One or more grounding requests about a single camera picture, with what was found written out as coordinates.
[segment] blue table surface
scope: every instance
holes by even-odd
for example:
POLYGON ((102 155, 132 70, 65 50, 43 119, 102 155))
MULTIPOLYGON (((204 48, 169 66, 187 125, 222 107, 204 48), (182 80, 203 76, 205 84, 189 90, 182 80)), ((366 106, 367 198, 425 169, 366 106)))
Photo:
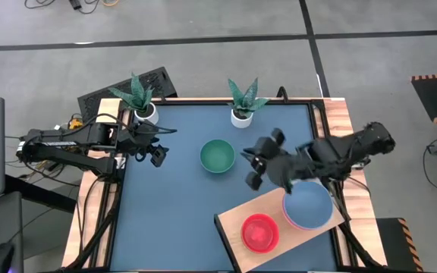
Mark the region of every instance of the blue table surface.
MULTIPOLYGON (((147 158, 129 158, 112 252, 111 270, 232 270, 213 215, 275 189, 266 176, 259 191, 245 177, 252 171, 240 156, 259 137, 281 128, 284 148, 311 141, 310 118, 305 105, 267 105, 254 114, 252 124, 237 129, 227 105, 158 106, 157 125, 178 129, 160 135, 170 148, 160 168, 147 158), (234 166, 224 174, 211 174, 200 164, 202 146, 227 140, 235 149, 234 166)), ((324 233, 256 268, 257 271, 334 271, 330 234, 324 233)))

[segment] green bowl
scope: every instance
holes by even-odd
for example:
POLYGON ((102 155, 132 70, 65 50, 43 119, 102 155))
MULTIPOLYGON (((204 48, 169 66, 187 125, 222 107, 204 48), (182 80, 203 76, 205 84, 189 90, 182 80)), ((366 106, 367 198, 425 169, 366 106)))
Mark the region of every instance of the green bowl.
POLYGON ((220 174, 228 171, 235 162, 235 151, 225 140, 210 140, 200 151, 202 166, 209 172, 220 174))

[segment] white pot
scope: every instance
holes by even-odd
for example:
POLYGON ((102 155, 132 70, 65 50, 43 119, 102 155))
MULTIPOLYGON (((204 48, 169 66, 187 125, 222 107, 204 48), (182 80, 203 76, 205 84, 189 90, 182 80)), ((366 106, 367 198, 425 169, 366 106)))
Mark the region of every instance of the white pot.
POLYGON ((252 117, 254 116, 254 113, 250 114, 250 117, 241 120, 240 118, 236 117, 234 115, 234 109, 231 110, 231 121, 232 124, 237 127, 237 128, 245 128, 245 127, 249 127, 250 123, 252 122, 252 117))
POLYGON ((154 105, 154 103, 152 102, 149 105, 152 106, 152 113, 149 117, 146 118, 140 117, 139 115, 137 115, 136 110, 134 110, 134 117, 136 117, 138 121, 149 121, 152 124, 157 124, 159 120, 159 115, 158 115, 158 111, 156 110, 156 105, 154 105))

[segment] gray carpet floor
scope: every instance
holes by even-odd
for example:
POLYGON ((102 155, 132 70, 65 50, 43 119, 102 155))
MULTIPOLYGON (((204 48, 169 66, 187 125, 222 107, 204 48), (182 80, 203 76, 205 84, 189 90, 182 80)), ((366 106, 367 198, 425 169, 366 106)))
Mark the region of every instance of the gray carpet floor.
MULTIPOLYGON (((437 30, 437 1, 307 0, 307 5, 319 34, 437 30)), ((92 7, 84 5, 86 11, 92 7)), ((30 10, 23 1, 0 0, 0 46, 306 32, 297 0, 123 0, 112 8, 99 4, 90 15, 73 11, 68 1, 30 10)), ((437 138, 437 124, 410 84, 410 76, 437 74, 437 36, 316 42, 329 92, 347 99, 354 129, 380 121, 397 141, 391 155, 375 157, 366 168, 376 216, 406 218, 424 268, 437 271, 437 189, 427 183, 421 162, 426 145, 437 138)), ((6 134, 53 128, 79 112, 78 96, 128 78, 131 71, 161 66, 182 97, 229 96, 228 78, 245 88, 255 77, 261 96, 275 95, 281 85, 290 96, 320 96, 305 39, 3 50, 6 134)), ((7 160, 14 159, 16 145, 7 140, 7 160)), ((437 156, 428 156, 426 168, 437 183, 437 156)), ((27 170, 8 167, 7 173, 27 170)), ((78 182, 80 176, 69 168, 61 179, 78 182)), ((39 185, 69 191, 47 180, 39 185)), ((24 221, 43 209, 25 202, 24 221)), ((70 222, 71 215, 50 212, 25 229, 27 272, 59 267, 70 222)))

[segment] computer mouse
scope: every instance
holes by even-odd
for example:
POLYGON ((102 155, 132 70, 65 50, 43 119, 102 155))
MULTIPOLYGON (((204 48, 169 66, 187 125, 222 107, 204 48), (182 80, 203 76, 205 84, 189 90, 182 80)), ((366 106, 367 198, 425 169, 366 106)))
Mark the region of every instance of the computer mouse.
POLYGON ((0 243, 0 273, 8 273, 13 259, 13 243, 0 243))

